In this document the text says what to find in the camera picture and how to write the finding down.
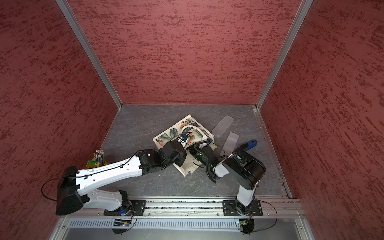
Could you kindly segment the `cream canvas tote bag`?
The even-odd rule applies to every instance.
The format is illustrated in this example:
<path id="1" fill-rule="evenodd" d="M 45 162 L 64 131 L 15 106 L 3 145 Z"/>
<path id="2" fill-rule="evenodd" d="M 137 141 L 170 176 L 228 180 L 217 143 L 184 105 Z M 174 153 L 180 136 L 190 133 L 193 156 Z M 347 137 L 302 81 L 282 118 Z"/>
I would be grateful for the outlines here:
<path id="1" fill-rule="evenodd" d="M 207 139 L 214 141 L 214 135 L 197 120 L 195 120 L 191 115 L 187 115 L 185 118 L 178 121 L 170 128 L 155 136 L 152 140 L 157 148 L 160 149 L 170 141 L 181 140 L 183 134 L 187 136 L 187 141 L 185 143 L 182 142 L 185 150 L 187 147 Z M 197 163 L 197 160 L 194 160 L 192 155 L 187 153 L 186 160 L 181 167 L 177 164 L 173 165 L 184 177 L 186 177 L 188 174 L 193 173 L 195 170 L 202 166 L 202 164 L 197 166 L 194 164 L 194 162 Z"/>

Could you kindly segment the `frosted translucent pencil case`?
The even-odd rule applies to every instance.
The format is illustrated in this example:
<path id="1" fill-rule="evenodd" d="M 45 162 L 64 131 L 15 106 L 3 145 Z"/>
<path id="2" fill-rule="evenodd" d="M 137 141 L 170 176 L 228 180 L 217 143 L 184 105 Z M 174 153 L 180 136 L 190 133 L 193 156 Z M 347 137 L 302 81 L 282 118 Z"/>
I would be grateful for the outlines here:
<path id="1" fill-rule="evenodd" d="M 221 137 L 225 131 L 230 127 L 230 125 L 233 123 L 234 119 L 228 115 L 224 116 L 222 120 L 219 121 L 219 123 L 214 127 L 212 130 L 212 134 L 219 138 Z"/>

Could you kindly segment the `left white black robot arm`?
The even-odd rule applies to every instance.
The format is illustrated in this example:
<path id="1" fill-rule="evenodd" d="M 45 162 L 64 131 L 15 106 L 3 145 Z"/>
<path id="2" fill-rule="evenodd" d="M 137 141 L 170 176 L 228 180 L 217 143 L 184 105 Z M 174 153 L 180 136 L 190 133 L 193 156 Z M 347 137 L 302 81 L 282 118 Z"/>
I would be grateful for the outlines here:
<path id="1" fill-rule="evenodd" d="M 156 173 L 174 163 L 183 164 L 186 142 L 172 140 L 158 151 L 139 150 L 132 157 L 104 167 L 78 170 L 65 169 L 58 183 L 56 215 L 64 216 L 81 209 L 102 209 L 108 215 L 125 215 L 132 203 L 125 191 L 103 191 L 103 186 L 128 178 Z"/>

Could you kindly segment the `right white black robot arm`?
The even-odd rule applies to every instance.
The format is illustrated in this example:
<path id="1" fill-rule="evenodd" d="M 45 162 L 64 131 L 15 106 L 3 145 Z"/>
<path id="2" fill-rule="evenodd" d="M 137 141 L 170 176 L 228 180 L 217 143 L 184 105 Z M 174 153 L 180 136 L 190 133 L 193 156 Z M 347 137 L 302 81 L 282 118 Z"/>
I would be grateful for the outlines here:
<path id="1" fill-rule="evenodd" d="M 195 160 L 202 163 L 208 178 L 213 183 L 226 175 L 234 176 L 240 185 L 234 200 L 234 210 L 240 216 L 252 214 L 254 194 L 266 172 L 265 165 L 247 153 L 257 146 L 258 142 L 256 140 L 247 142 L 233 150 L 230 155 L 223 157 L 215 155 L 210 146 L 212 143 L 209 140 L 201 141 L 187 147 L 187 151 Z"/>

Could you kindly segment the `yellow pencil cup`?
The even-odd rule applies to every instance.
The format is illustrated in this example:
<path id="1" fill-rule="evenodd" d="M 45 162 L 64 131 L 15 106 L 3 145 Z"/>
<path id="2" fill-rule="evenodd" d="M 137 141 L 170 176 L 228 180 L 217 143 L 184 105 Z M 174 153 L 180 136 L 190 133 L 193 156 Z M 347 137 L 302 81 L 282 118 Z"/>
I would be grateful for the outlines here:
<path id="1" fill-rule="evenodd" d="M 102 150 L 96 150 L 94 158 L 87 162 L 86 170 L 104 167 L 108 164 L 109 163 L 105 160 L 104 152 Z"/>

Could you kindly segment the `blue black stapler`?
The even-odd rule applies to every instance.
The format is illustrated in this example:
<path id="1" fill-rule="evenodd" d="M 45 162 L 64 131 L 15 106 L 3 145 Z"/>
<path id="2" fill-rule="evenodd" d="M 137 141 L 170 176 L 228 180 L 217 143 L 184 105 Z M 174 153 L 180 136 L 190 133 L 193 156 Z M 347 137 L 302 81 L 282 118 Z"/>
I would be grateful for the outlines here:
<path id="1" fill-rule="evenodd" d="M 252 140 L 248 143 L 245 143 L 241 146 L 242 150 L 244 150 L 245 152 L 247 152 L 248 150 L 256 147 L 258 145 L 258 142 L 257 140 Z"/>

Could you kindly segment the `right small circuit board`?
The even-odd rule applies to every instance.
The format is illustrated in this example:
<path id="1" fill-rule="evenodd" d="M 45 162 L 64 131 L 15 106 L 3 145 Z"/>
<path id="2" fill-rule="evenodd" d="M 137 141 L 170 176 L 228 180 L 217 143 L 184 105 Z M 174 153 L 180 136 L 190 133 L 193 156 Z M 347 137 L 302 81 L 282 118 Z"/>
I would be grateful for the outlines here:
<path id="1" fill-rule="evenodd" d="M 244 226 L 246 226 L 248 224 L 248 220 L 239 220 L 237 222 L 237 225 L 239 228 L 243 228 Z"/>

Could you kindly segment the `small circuit board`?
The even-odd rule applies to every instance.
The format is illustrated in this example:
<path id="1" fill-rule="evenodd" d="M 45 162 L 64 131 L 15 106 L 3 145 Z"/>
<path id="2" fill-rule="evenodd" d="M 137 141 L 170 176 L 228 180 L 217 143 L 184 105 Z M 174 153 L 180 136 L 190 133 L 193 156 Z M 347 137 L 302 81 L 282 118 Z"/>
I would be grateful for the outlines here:
<path id="1" fill-rule="evenodd" d="M 239 220 L 237 222 L 237 225 L 239 228 L 243 228 L 244 226 L 246 226 L 248 224 L 248 220 Z"/>
<path id="2" fill-rule="evenodd" d="M 113 228 L 128 228 L 131 226 L 132 220 L 114 219 Z"/>

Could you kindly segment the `left small circuit board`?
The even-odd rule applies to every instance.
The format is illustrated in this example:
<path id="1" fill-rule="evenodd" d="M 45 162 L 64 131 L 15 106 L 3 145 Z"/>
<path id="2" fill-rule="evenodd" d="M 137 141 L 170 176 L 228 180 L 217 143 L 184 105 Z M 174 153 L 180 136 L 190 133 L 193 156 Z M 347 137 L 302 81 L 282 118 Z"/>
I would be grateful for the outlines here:
<path id="1" fill-rule="evenodd" d="M 113 228 L 128 228 L 131 226 L 132 220 L 114 219 Z"/>

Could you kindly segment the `aluminium front rail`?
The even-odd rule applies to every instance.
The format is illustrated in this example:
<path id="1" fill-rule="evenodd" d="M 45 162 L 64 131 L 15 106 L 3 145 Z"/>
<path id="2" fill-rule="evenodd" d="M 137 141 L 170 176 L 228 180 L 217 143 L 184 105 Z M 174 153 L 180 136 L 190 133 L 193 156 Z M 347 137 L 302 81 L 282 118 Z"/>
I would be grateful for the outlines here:
<path id="1" fill-rule="evenodd" d="M 139 218 L 235 218 L 239 215 L 234 207 L 224 207 L 224 201 L 232 201 L 231 197 L 145 197 L 133 200 L 146 203 L 134 207 Z M 301 201 L 297 199 L 256 197 L 259 204 L 253 210 L 255 219 L 305 219 L 306 214 Z"/>

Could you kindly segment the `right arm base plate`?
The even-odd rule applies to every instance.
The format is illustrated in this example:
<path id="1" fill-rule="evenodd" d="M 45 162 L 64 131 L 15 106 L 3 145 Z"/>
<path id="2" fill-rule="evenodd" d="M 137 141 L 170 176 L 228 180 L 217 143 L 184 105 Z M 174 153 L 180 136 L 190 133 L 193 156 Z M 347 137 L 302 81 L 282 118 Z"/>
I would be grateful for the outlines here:
<path id="1" fill-rule="evenodd" d="M 243 206 L 237 200 L 225 200 L 222 204 L 224 216 L 263 216 L 262 206 L 258 200 L 253 200 L 248 206 Z"/>

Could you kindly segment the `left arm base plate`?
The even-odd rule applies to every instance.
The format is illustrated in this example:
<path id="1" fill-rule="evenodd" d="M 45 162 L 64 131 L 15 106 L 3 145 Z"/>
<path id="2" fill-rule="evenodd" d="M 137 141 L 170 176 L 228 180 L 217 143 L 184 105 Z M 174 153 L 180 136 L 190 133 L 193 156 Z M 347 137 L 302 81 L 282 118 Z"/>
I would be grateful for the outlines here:
<path id="1" fill-rule="evenodd" d="M 131 200 L 114 211 L 104 211 L 104 216 L 143 216 L 147 201 Z"/>

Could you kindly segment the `left aluminium corner post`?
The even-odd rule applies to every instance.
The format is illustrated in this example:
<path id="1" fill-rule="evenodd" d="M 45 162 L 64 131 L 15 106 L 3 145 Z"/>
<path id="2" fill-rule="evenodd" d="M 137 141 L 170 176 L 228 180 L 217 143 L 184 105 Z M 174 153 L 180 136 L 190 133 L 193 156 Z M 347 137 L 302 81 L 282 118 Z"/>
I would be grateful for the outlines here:
<path id="1" fill-rule="evenodd" d="M 104 86 L 106 87 L 108 93 L 112 97 L 113 101 L 115 102 L 118 110 L 120 111 L 123 103 L 118 96 L 115 88 L 113 87 L 112 82 L 110 81 L 106 71 L 104 70 L 100 60 L 98 59 L 95 51 L 93 50 L 90 42 L 88 41 L 84 31 L 82 30 L 78 20 L 75 17 L 75 14 L 73 13 L 68 1 L 65 0 L 56 0 L 57 5 L 59 6 L 61 12 L 63 13 L 65 19 L 69 23 L 71 29 L 73 30 L 75 36 L 77 37 L 78 41 L 80 42 L 81 46 L 83 47 L 86 55 L 88 56 L 89 60 L 91 61 L 94 69 L 98 73 L 99 77 L 101 78 Z"/>

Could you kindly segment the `aluminium corner post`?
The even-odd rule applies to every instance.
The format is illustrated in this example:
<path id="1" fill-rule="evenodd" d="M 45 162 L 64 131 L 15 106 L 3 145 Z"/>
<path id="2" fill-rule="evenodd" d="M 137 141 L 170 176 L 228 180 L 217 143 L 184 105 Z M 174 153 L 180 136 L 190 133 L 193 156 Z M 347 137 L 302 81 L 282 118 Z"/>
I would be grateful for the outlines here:
<path id="1" fill-rule="evenodd" d="M 299 6 L 299 9 L 294 17 L 294 20 L 290 26 L 290 29 L 287 33 L 287 36 L 283 42 L 283 45 L 281 47 L 281 50 L 278 54 L 278 57 L 275 61 L 275 64 L 273 65 L 273 68 L 270 72 L 269 77 L 267 78 L 266 84 L 261 92 L 261 95 L 256 103 L 256 111 L 260 111 L 262 108 L 262 105 L 268 95 L 268 92 L 270 91 L 280 68 L 282 67 L 284 60 L 300 30 L 300 27 L 302 26 L 304 19 L 313 3 L 313 0 L 303 0 Z"/>
<path id="2" fill-rule="evenodd" d="M 82 30 L 78 20 L 75 17 L 75 14 L 73 13 L 68 1 L 65 0 L 56 0 L 57 5 L 59 6 L 61 12 L 63 13 L 65 19 L 69 23 L 71 29 L 73 30 L 75 36 L 77 37 L 78 41 L 80 42 L 81 46 L 83 47 L 86 55 L 88 56 L 89 60 L 91 61 L 94 69 L 98 73 L 99 77 L 101 78 L 104 86 L 106 87 L 108 93 L 112 97 L 113 101 L 115 102 L 118 110 L 120 111 L 123 103 L 118 96 L 115 88 L 113 87 L 112 82 L 110 81 L 106 71 L 104 70 L 100 60 L 98 59 L 95 51 L 93 50 L 90 42 L 88 41 L 84 31 Z"/>

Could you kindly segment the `right aluminium corner post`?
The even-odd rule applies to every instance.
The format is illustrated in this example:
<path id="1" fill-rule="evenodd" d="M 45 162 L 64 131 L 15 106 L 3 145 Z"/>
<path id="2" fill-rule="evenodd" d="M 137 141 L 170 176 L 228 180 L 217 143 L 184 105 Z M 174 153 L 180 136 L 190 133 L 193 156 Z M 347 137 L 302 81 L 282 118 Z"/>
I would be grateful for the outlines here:
<path id="1" fill-rule="evenodd" d="M 304 19 L 313 3 L 313 0 L 303 0 L 299 6 L 299 9 L 294 17 L 294 20 L 290 26 L 290 29 L 287 33 L 287 36 L 283 42 L 283 45 L 281 47 L 281 50 L 278 54 L 278 57 L 275 61 L 275 64 L 273 65 L 273 68 L 270 72 L 269 77 L 267 78 L 266 84 L 261 92 L 261 95 L 256 103 L 256 111 L 260 111 L 262 108 L 262 105 L 268 95 L 268 92 L 270 91 L 280 68 L 282 67 L 284 60 L 300 30 L 300 27 L 302 26 Z"/>

